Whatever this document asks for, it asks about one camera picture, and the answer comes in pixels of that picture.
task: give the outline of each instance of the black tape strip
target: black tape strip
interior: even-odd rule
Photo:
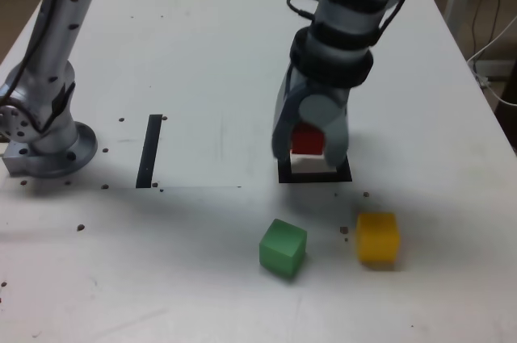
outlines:
[[[351,181],[352,174],[348,164],[348,157],[336,169],[336,172],[293,174],[290,159],[284,163],[278,163],[278,183],[339,183]]]
[[[153,181],[154,161],[158,150],[160,139],[160,128],[162,127],[162,115],[150,115],[145,132],[144,148],[138,169],[137,188],[151,188]]]

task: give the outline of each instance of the red cube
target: red cube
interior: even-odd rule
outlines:
[[[298,123],[291,134],[291,153],[296,155],[322,155],[325,135],[308,123]]]

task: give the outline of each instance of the white cable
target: white cable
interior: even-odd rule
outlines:
[[[491,87],[491,86],[492,86],[491,84],[485,84],[485,89],[490,90],[490,91],[492,92],[492,94],[494,95],[494,97],[495,97],[499,102],[504,103],[505,105],[507,105],[507,106],[509,106],[509,107],[517,107],[517,103],[509,103],[509,102],[505,101],[504,99],[501,99],[501,97],[499,97],[499,96],[495,93],[494,89],[492,89],[492,87]]]
[[[484,48],[482,48],[481,50],[479,50],[478,52],[476,52],[474,55],[472,55],[468,60],[467,60],[467,64],[472,60],[474,59],[476,56],[478,56],[479,54],[481,54],[482,52],[484,52],[488,47],[490,47],[492,44],[494,44],[506,31],[508,31],[508,29],[512,26],[512,24],[515,22],[515,20],[517,20],[517,15],[508,23],[508,25],[504,28],[504,30],[502,30],[499,35],[497,35],[495,37],[494,40],[492,40],[490,43],[488,43]],[[476,76],[477,80],[480,82],[480,87],[481,87],[481,91],[483,91],[484,89],[488,89],[490,90],[490,92],[492,93],[492,95],[500,102],[500,103],[503,103],[504,105],[507,105],[509,107],[517,107],[517,104],[516,103],[510,103],[508,101],[505,101],[504,99],[502,99],[501,97],[499,97],[497,95],[497,93],[495,93],[494,89],[492,89],[492,84],[489,82],[488,78],[487,77],[483,77],[482,75],[479,75],[478,73],[475,73],[473,71],[473,67],[470,68],[470,71],[472,72],[473,75]]]
[[[506,31],[508,31],[508,28],[511,27],[511,25],[515,22],[515,20],[517,20],[517,16],[515,16],[511,22],[508,23],[508,25],[506,26],[506,28],[504,30],[501,31],[501,33],[499,35],[497,35],[495,37],[494,40],[492,40],[490,43],[488,43],[484,48],[482,48],[481,50],[479,50],[478,52],[476,52],[474,55],[472,55],[469,60],[467,61],[467,63],[469,63],[472,59],[474,59],[476,56],[478,56],[479,54],[481,54],[482,52],[484,52],[488,47],[490,47],[492,44],[494,44]]]

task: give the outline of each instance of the gray robot arm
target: gray robot arm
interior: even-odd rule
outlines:
[[[348,147],[347,101],[372,67],[370,47],[404,0],[320,0],[299,30],[275,110],[272,147],[289,159],[294,127],[325,134],[325,157],[339,167]],[[3,160],[11,175],[54,178],[72,173],[97,150],[94,132],[74,122],[75,76],[68,62],[91,0],[44,0],[27,53],[0,88],[0,132],[11,139]],[[380,27],[386,11],[395,11]]]
[[[325,136],[327,164],[337,169],[343,165],[350,89],[368,76],[373,65],[370,47],[404,1],[319,0],[311,25],[299,30],[292,42],[291,64],[277,98],[272,149],[280,164],[289,161],[294,128],[308,123]]]
[[[44,0],[22,62],[0,88],[0,131],[11,139],[11,175],[54,178],[80,169],[97,150],[94,132],[70,114],[68,62],[91,0]]]

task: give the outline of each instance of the green cube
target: green cube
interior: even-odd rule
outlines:
[[[260,265],[291,278],[305,257],[307,232],[282,220],[274,220],[258,246]]]

